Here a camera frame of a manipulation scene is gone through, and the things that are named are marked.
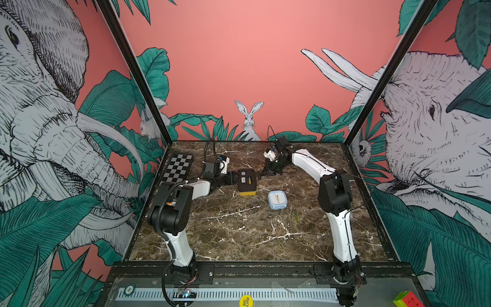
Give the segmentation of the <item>yellow square alarm clock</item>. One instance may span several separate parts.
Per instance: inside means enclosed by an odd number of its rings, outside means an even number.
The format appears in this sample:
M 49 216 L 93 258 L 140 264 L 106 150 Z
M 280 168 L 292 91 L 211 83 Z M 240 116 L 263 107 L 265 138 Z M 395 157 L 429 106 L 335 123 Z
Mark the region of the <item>yellow square alarm clock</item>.
M 252 168 L 243 168 L 237 171 L 237 187 L 240 196 L 254 196 L 257 194 L 257 180 Z

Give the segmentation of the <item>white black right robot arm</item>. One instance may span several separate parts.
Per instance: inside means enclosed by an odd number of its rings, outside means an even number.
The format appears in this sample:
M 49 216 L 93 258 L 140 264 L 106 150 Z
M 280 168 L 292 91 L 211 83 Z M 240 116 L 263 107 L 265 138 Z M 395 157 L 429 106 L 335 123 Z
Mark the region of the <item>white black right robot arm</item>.
M 293 145 L 285 137 L 274 140 L 274 147 L 263 153 L 262 176 L 282 174 L 294 165 L 318 184 L 318 204 L 327 213 L 333 239 L 333 277 L 339 284 L 362 285 L 361 262 L 350 226 L 353 195 L 349 174 L 340 173 L 317 159 L 307 149 Z

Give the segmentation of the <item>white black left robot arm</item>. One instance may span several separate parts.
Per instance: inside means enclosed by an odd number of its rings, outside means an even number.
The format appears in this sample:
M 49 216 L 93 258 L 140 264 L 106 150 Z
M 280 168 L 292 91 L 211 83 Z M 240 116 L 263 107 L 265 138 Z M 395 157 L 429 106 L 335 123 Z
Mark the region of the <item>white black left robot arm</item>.
M 185 228 L 193 200 L 210 195 L 223 185 L 234 185 L 237 176 L 228 171 L 228 156 L 204 162 L 203 174 L 195 179 L 163 182 L 149 210 L 147 221 L 164 239 L 170 252 L 170 273 L 186 278 L 198 274 L 196 256 L 191 249 Z

